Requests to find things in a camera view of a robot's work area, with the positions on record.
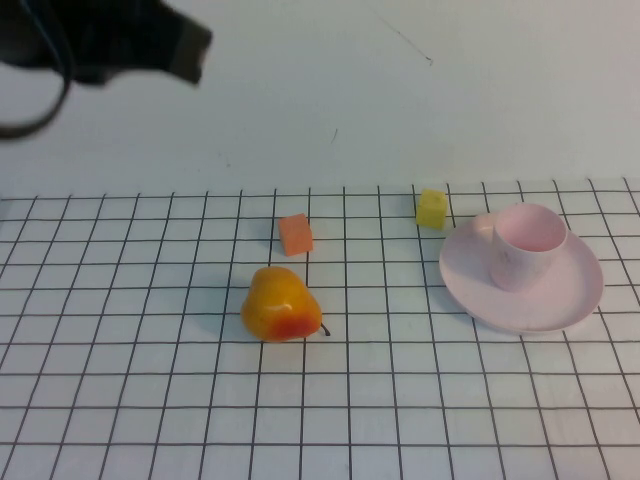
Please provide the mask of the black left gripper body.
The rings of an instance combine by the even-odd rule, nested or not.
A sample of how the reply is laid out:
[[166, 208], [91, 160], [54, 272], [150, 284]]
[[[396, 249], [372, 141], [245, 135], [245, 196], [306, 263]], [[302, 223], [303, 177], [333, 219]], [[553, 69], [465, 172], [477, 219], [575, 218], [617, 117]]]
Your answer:
[[[103, 85], [133, 71], [186, 79], [175, 64], [184, 16], [164, 1], [42, 1], [36, 10], [53, 14], [79, 83]], [[1, 3], [1, 62], [62, 72], [25, 1]]]

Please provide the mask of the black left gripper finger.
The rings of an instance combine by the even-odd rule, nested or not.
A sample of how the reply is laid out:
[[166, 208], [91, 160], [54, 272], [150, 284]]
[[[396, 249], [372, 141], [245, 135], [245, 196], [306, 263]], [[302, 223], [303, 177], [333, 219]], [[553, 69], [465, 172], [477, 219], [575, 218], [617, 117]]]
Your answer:
[[202, 77], [203, 52], [186, 50], [176, 52], [169, 63], [168, 73], [173, 77], [198, 85]]
[[196, 20], [183, 17], [176, 46], [179, 59], [203, 59], [211, 45], [213, 33]]

